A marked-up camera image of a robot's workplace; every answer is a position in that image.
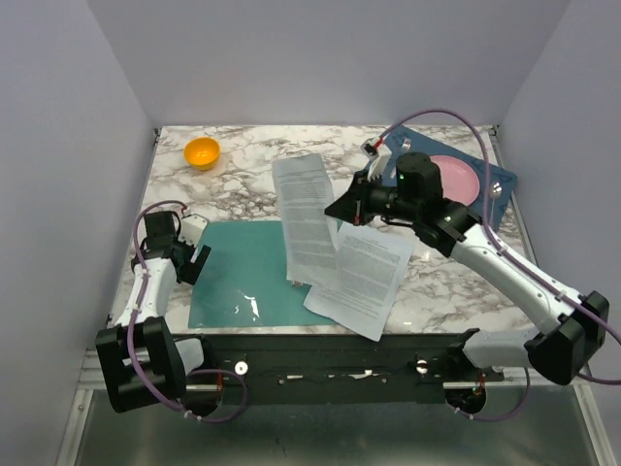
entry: metal frame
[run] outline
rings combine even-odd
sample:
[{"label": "metal frame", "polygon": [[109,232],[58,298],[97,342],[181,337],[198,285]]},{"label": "metal frame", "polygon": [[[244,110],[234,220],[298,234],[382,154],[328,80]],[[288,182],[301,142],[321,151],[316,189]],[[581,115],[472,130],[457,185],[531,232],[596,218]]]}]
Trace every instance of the metal frame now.
[{"label": "metal frame", "polygon": [[60,451],[56,458],[56,466],[75,466],[92,396],[93,390],[76,390],[74,403],[69,412],[69,419],[65,428],[65,435],[62,438]]}]

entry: marble table surface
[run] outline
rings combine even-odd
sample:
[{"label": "marble table surface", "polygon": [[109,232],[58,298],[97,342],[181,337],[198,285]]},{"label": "marble table surface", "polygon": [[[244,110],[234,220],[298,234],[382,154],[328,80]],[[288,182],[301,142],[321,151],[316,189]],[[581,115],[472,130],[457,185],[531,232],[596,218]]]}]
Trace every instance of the marble table surface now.
[{"label": "marble table surface", "polygon": [[[335,195],[349,186],[354,171],[366,157],[358,149],[379,133],[375,126],[170,126],[164,127],[147,181],[143,206],[164,199],[179,199],[211,221],[278,219],[272,181],[272,161],[321,154]],[[465,127],[413,126],[412,129],[474,157],[482,158],[475,138]],[[480,128],[492,163],[497,163],[489,135]],[[217,166],[201,172],[188,166],[183,147],[192,139],[217,139],[222,155]],[[414,253],[406,278],[384,328],[384,334],[462,332],[472,327],[490,331],[528,325],[529,320],[508,299],[475,272],[426,247],[406,228],[382,231],[409,238]],[[509,205],[500,236],[523,251],[515,213]],[[113,319],[127,303],[134,277],[129,260],[114,300]],[[178,284],[170,297],[166,320],[173,333],[349,333],[335,325],[188,329],[191,287]]]}]

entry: document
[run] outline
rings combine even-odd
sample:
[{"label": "document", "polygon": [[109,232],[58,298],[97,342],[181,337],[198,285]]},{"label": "document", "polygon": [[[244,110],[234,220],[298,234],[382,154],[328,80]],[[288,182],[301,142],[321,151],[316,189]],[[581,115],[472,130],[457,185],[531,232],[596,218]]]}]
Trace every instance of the document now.
[{"label": "document", "polygon": [[406,275],[413,242],[344,223],[337,245],[341,289],[314,285],[304,306],[377,342]]},{"label": "document", "polygon": [[332,184],[317,153],[272,165],[287,253],[287,279],[338,289],[337,222],[323,211],[334,202]]}]

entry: purple cable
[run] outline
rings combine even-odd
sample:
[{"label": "purple cable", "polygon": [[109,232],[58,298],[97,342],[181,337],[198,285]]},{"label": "purple cable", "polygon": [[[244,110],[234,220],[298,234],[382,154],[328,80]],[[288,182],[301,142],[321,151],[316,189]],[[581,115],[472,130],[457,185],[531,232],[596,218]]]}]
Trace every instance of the purple cable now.
[{"label": "purple cable", "polygon": [[[187,205],[182,203],[181,201],[173,201],[173,200],[160,201],[160,202],[156,202],[155,204],[151,204],[150,206],[145,208],[142,212],[140,212],[138,217],[136,218],[136,221],[134,222],[134,228],[132,230],[132,240],[134,243],[134,248],[136,250],[136,256],[138,257],[138,261],[140,262],[140,265],[143,268],[143,274],[145,274],[145,278],[143,279],[140,289],[138,291],[138,296],[136,297],[136,307],[138,309],[140,309],[143,303],[143,299],[145,298],[145,294],[147,293],[147,286],[148,286],[148,279],[149,279],[149,274],[147,270],[147,262],[145,261],[145,258],[143,257],[143,252],[140,249],[140,242],[138,241],[138,227],[140,225],[141,220],[146,214],[148,214],[150,211],[152,211],[153,209],[157,207],[167,205],[167,204],[178,204],[181,206],[183,210],[187,209]],[[247,386],[245,385],[244,378],[234,372],[225,371],[222,369],[201,369],[198,371],[192,371],[189,375],[220,374],[222,376],[233,377],[234,379],[237,379],[238,381],[240,381],[244,389],[244,395],[242,397],[242,402],[240,403],[240,406],[233,414],[222,417],[222,418],[218,418],[218,419],[210,419],[207,417],[196,416],[190,411],[188,411],[185,408],[185,406],[182,405],[181,403],[177,401],[169,400],[168,398],[166,398],[166,396],[161,391],[159,391],[157,387],[148,379],[148,376],[147,374],[145,374],[145,371],[143,371],[143,368],[140,365],[140,362],[138,360],[138,356],[136,355],[136,348],[134,347],[134,327],[136,325],[136,319],[138,318],[138,309],[134,309],[134,311],[132,312],[129,318],[129,325],[127,326],[127,352],[129,353],[129,359],[132,362],[134,371],[136,371],[136,375],[143,382],[147,390],[157,399],[157,401],[159,401],[164,406],[166,406],[167,408],[170,408],[173,411],[183,412],[185,416],[189,416],[196,420],[206,422],[206,423],[213,423],[213,424],[219,424],[222,422],[227,422],[229,420],[232,420],[245,411],[245,408],[247,405]]]},{"label": "purple cable", "polygon": [[[587,317],[589,317],[591,320],[595,321],[598,325],[600,325],[601,328],[603,328],[606,332],[608,332],[610,334],[610,336],[619,345],[621,345],[621,334],[619,334],[607,322],[605,322],[604,320],[602,320],[601,318],[596,316],[594,313],[592,313],[591,311],[586,309],[584,306],[582,306],[581,303],[578,303],[578,302],[572,300],[570,297],[562,294],[560,289],[557,289],[555,286],[553,286],[552,284],[548,283],[545,279],[540,277],[538,274],[536,274],[536,273],[532,272],[531,270],[529,270],[528,267],[523,265],[514,256],[512,256],[511,254],[509,254],[505,250],[502,250],[502,246],[500,245],[500,243],[498,242],[498,240],[494,236],[494,232],[492,231],[492,228],[490,227],[489,219],[487,218],[487,214],[486,214],[487,213],[487,208],[489,206],[489,189],[490,189],[490,185],[491,185],[491,182],[492,182],[492,171],[491,171],[491,165],[489,163],[489,156],[487,155],[487,149],[485,148],[485,144],[483,143],[483,140],[481,139],[480,135],[478,134],[478,131],[476,131],[474,126],[472,124],[470,124],[465,118],[463,118],[459,114],[456,114],[455,112],[452,112],[452,111],[447,110],[447,109],[423,110],[421,112],[416,112],[415,114],[407,116],[404,119],[402,119],[401,121],[399,121],[399,122],[393,124],[392,126],[388,127],[383,133],[381,133],[379,135],[379,138],[381,140],[383,140],[384,137],[388,133],[390,133],[393,129],[395,129],[398,126],[401,126],[402,124],[406,123],[407,121],[411,120],[412,118],[420,117],[421,115],[426,115],[426,114],[434,114],[434,113],[451,115],[452,117],[456,117],[457,119],[459,119],[466,126],[468,126],[468,128],[473,132],[474,136],[476,137],[476,141],[478,142],[478,144],[481,147],[481,151],[483,152],[483,159],[485,160],[485,187],[484,187],[484,195],[483,195],[483,212],[484,212],[484,214],[482,216],[483,217],[483,229],[485,231],[485,236],[487,236],[487,239],[489,240],[489,242],[492,243],[492,245],[494,245],[494,248],[496,248],[496,250],[498,250],[500,255],[505,257],[511,264],[513,264],[524,275],[526,275],[527,277],[531,278],[537,284],[543,286],[545,289],[547,289],[554,296],[560,296],[561,300],[564,303],[572,306],[574,309],[578,310],[579,312],[581,312],[584,315],[586,315]],[[604,385],[621,385],[621,380],[599,379],[597,377],[591,377],[591,376],[584,375],[584,374],[578,374],[578,377],[580,377],[581,379],[583,379],[585,381],[589,381],[589,382],[593,382],[593,383],[601,383],[601,384],[604,384]]]}]

